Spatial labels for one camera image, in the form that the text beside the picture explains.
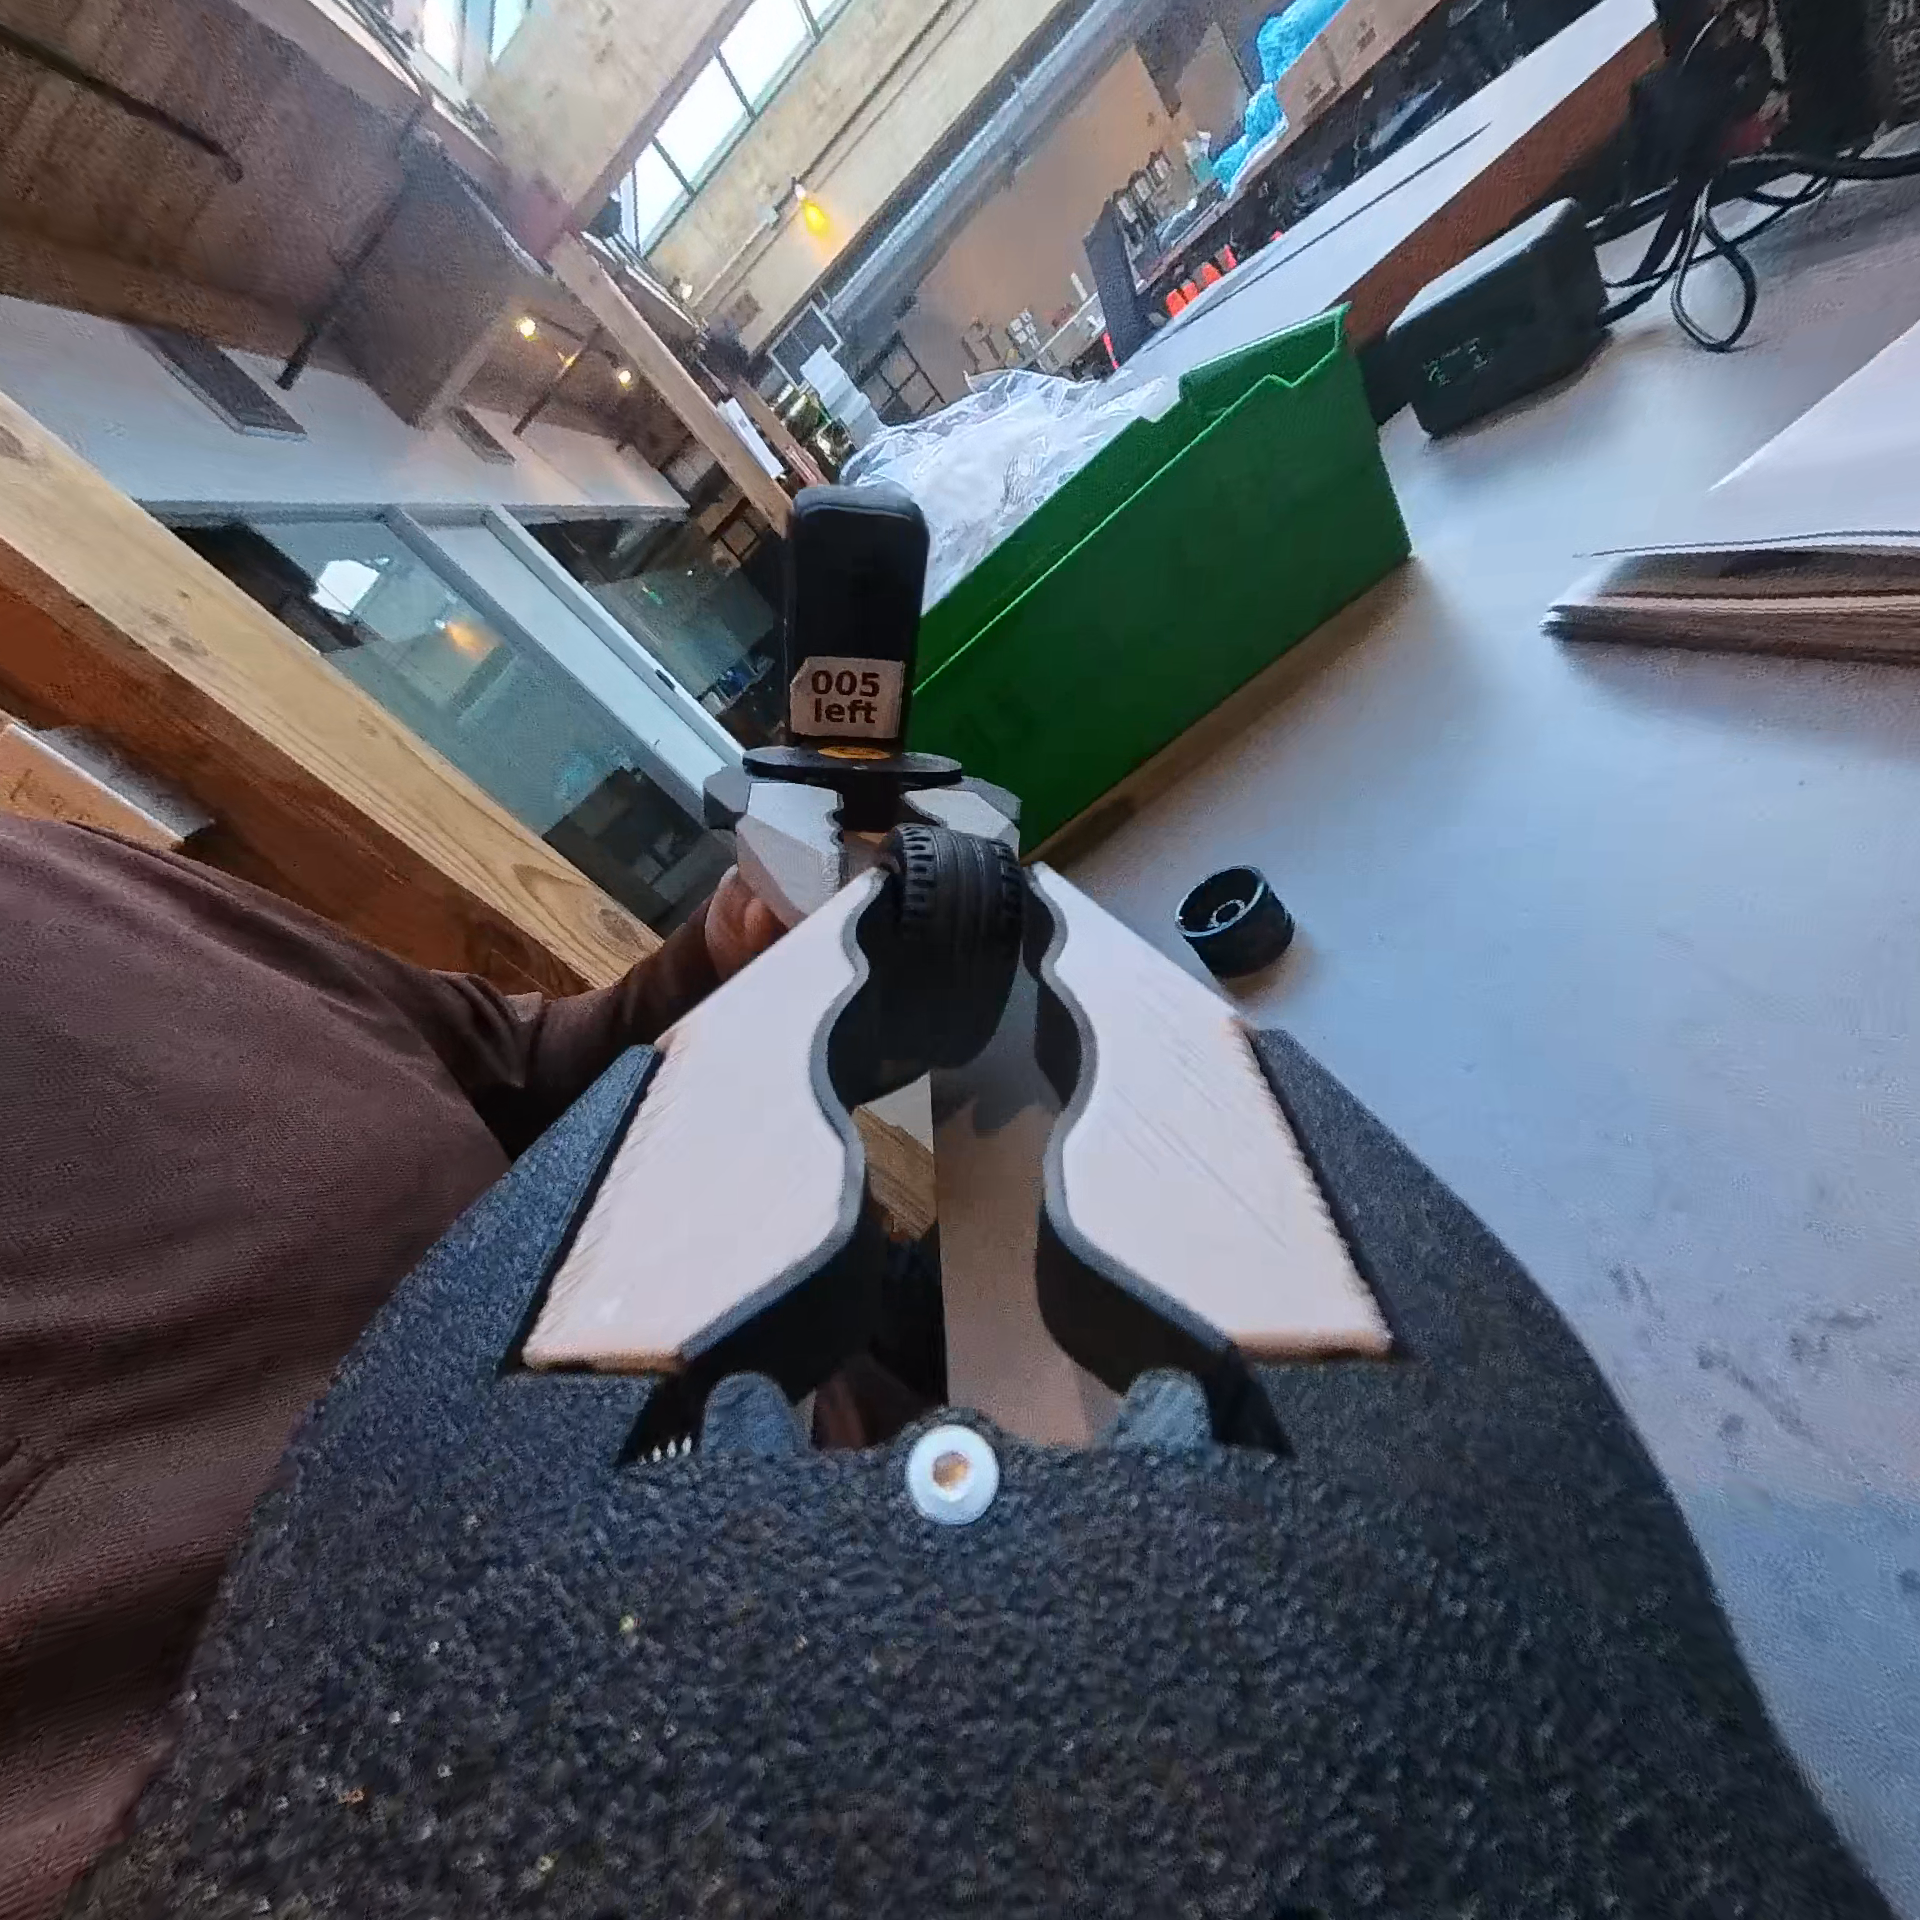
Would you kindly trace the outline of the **dark printed box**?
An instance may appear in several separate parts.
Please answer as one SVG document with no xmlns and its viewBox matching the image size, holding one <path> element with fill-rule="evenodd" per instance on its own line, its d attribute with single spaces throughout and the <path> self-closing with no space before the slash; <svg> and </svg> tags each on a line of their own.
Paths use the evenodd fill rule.
<svg viewBox="0 0 1920 1920">
<path fill-rule="evenodd" d="M 1915 2 L 1657 2 L 1638 89 L 1671 158 L 1841 153 L 1917 113 Z"/>
</svg>

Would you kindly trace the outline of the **white topped wooden table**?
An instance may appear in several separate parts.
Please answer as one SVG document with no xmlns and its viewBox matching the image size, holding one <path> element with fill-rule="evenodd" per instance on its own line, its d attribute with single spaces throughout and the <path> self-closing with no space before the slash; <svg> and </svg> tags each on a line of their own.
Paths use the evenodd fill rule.
<svg viewBox="0 0 1920 1920">
<path fill-rule="evenodd" d="M 1625 127 L 1635 85 L 1663 60 L 1651 2 L 1604 2 L 1491 80 L 1396 154 L 1265 246 L 1137 357 L 1175 376 L 1346 310 L 1369 351 L 1427 282 L 1563 193 Z"/>
</svg>

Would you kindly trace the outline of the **clear plastic bag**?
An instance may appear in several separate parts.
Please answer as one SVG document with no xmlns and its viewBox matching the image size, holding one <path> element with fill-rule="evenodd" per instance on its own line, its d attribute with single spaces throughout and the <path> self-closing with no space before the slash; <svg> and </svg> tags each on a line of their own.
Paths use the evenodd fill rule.
<svg viewBox="0 0 1920 1920">
<path fill-rule="evenodd" d="M 1127 426 L 1161 420 L 1179 378 L 1067 378 L 1001 370 L 943 409 L 884 425 L 842 470 L 847 487 L 913 494 L 927 522 L 931 609 Z"/>
</svg>

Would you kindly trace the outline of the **open instruction booklet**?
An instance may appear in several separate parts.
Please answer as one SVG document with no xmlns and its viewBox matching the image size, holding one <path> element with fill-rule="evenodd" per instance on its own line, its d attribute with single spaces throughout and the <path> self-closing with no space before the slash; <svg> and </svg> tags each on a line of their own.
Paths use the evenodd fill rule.
<svg viewBox="0 0 1920 1920">
<path fill-rule="evenodd" d="M 1917 663 L 1917 328 L 1698 503 L 1601 552 L 1545 613 L 1557 640 L 1855 664 Z"/>
</svg>

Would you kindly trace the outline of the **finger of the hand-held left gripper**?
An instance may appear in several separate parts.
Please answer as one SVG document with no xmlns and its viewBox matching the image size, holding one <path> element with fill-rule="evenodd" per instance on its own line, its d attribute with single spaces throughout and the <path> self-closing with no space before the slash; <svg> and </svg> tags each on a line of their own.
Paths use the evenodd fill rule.
<svg viewBox="0 0 1920 1920">
<path fill-rule="evenodd" d="M 798 925 L 869 868 L 869 839 L 847 837 L 835 788 L 749 778 L 737 868 L 782 925 Z"/>
<path fill-rule="evenodd" d="M 1012 862 L 1020 862 L 1021 854 L 1017 804 L 1007 813 L 991 797 L 967 784 L 918 788 L 918 825 L 991 842 Z"/>
</svg>

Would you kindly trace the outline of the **blue plastic bags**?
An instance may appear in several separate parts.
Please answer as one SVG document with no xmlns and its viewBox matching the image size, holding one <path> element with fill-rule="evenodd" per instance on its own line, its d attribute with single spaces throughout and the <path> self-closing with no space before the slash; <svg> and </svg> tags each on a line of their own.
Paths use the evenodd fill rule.
<svg viewBox="0 0 1920 1920">
<path fill-rule="evenodd" d="M 1355 5 L 1292 2 L 1267 10 L 1253 37 L 1257 78 L 1239 129 L 1212 158 L 1212 177 L 1235 190 L 1250 166 L 1300 142 L 1357 76 L 1348 47 Z"/>
</svg>

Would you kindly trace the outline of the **black toy wheel with tire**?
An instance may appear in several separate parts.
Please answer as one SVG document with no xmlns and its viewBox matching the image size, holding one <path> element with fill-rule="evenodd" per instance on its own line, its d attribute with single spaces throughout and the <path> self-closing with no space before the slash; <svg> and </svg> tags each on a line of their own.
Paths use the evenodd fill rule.
<svg viewBox="0 0 1920 1920">
<path fill-rule="evenodd" d="M 879 842 L 878 870 L 855 921 L 867 974 L 827 1044 L 853 1104 L 970 1065 L 998 1029 L 1025 946 L 1025 872 L 1001 840 L 905 822 Z"/>
</svg>

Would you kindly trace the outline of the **grey desk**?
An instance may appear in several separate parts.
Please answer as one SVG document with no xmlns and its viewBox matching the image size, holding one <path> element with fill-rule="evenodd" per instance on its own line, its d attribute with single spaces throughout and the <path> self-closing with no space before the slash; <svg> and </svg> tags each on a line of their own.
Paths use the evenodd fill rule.
<svg viewBox="0 0 1920 1920">
<path fill-rule="evenodd" d="M 1915 671 L 1542 630 L 1915 322 L 1915 180 L 1750 257 L 1738 351 L 1642 313 L 1461 437 L 1394 417 L 1410 561 L 1042 856 L 1187 968 L 1193 881 L 1278 885 L 1239 1001 L 1542 1281 L 1915 1916 Z"/>
</svg>

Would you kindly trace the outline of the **glossy black toy wheel rim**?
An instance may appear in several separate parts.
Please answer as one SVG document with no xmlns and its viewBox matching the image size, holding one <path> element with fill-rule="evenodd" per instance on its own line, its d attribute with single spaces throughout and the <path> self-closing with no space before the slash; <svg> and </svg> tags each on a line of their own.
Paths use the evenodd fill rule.
<svg viewBox="0 0 1920 1920">
<path fill-rule="evenodd" d="M 1230 865 L 1196 881 L 1175 910 L 1175 925 L 1220 980 L 1271 968 L 1295 934 L 1294 916 L 1257 865 Z"/>
</svg>

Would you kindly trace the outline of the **person's left hand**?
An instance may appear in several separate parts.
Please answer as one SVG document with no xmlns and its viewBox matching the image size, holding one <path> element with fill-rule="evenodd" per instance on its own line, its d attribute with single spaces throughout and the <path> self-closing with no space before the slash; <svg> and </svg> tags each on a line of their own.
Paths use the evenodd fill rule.
<svg viewBox="0 0 1920 1920">
<path fill-rule="evenodd" d="M 715 885 L 703 908 L 703 946 L 715 980 L 726 983 L 782 942 L 787 925 L 757 897 L 739 865 Z"/>
</svg>

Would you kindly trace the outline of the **green plastic bin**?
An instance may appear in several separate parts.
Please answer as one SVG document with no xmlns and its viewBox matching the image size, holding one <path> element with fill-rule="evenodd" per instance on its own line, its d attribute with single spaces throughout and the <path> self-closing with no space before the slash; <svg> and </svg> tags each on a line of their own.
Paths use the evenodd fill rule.
<svg viewBox="0 0 1920 1920">
<path fill-rule="evenodd" d="M 1038 847 L 1410 552 L 1346 304 L 1179 376 L 921 618 L 907 744 Z"/>
</svg>

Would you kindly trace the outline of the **glass office partition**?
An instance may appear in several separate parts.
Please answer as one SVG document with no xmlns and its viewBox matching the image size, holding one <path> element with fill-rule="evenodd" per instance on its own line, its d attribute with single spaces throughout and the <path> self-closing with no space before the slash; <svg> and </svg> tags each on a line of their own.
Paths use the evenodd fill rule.
<svg viewBox="0 0 1920 1920">
<path fill-rule="evenodd" d="M 714 734 L 478 514 L 185 512 L 165 522 L 654 932 L 732 858 Z"/>
</svg>

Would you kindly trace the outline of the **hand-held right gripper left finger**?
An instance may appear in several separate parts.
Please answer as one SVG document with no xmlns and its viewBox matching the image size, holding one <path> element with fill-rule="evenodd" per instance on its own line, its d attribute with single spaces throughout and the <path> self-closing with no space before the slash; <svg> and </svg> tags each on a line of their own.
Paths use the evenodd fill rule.
<svg viewBox="0 0 1920 1920">
<path fill-rule="evenodd" d="M 869 1335 L 867 1151 L 830 1037 L 869 983 L 867 870 L 669 1026 L 556 1258 L 518 1362 L 703 1399 L 761 1374 L 803 1400 Z"/>
</svg>

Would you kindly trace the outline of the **silver ventilation duct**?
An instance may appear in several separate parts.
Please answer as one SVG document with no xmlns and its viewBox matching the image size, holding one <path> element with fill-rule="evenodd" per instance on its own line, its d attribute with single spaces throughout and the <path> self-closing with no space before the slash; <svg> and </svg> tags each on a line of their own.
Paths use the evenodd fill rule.
<svg viewBox="0 0 1920 1920">
<path fill-rule="evenodd" d="M 1083 5 L 1049 20 L 985 102 L 967 109 L 958 129 L 883 206 L 871 228 L 822 278 L 819 306 L 842 335 L 869 328 L 913 293 L 951 234 L 1006 184 L 1020 154 L 1049 124 L 1132 45 L 1163 2 Z"/>
</svg>

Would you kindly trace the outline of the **pale wooden plank beam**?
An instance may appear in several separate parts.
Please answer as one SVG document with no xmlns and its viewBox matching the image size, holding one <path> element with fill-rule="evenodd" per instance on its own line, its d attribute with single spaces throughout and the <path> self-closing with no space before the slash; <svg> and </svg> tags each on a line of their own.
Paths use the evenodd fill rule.
<svg viewBox="0 0 1920 1920">
<path fill-rule="evenodd" d="M 2 682 L 199 802 L 205 862 L 409 962 L 581 992 L 661 946 L 12 398 Z"/>
</svg>

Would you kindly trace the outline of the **black power adapter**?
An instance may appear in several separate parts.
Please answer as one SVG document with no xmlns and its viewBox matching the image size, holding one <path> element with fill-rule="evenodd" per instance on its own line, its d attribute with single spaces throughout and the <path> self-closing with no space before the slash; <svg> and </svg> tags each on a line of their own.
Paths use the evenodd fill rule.
<svg viewBox="0 0 1920 1920">
<path fill-rule="evenodd" d="M 1604 333 L 1607 287 L 1583 207 L 1555 200 L 1422 287 L 1382 333 L 1382 362 L 1430 438 L 1578 373 Z"/>
</svg>

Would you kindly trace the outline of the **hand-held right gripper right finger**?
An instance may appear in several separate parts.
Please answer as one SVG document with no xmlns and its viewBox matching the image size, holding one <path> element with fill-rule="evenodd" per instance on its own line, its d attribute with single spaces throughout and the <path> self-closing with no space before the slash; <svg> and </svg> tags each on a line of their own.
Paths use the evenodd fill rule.
<svg viewBox="0 0 1920 1920">
<path fill-rule="evenodd" d="M 1039 1175 L 1051 1340 L 1123 1394 L 1179 1370 L 1239 1394 L 1394 1337 L 1253 1029 L 1049 865 L 1027 870 L 1035 1053 L 1060 1109 Z"/>
</svg>

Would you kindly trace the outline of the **person's left forearm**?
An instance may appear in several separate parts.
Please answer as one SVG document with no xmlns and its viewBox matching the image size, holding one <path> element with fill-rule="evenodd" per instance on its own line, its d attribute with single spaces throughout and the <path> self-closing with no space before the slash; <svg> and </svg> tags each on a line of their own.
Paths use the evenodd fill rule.
<svg viewBox="0 0 1920 1920">
<path fill-rule="evenodd" d="M 422 1006 L 435 1052 L 515 1159 L 625 1052 L 661 1039 L 723 984 L 706 956 L 701 908 L 613 988 L 510 997 L 478 975 L 431 974 L 422 977 Z"/>
</svg>

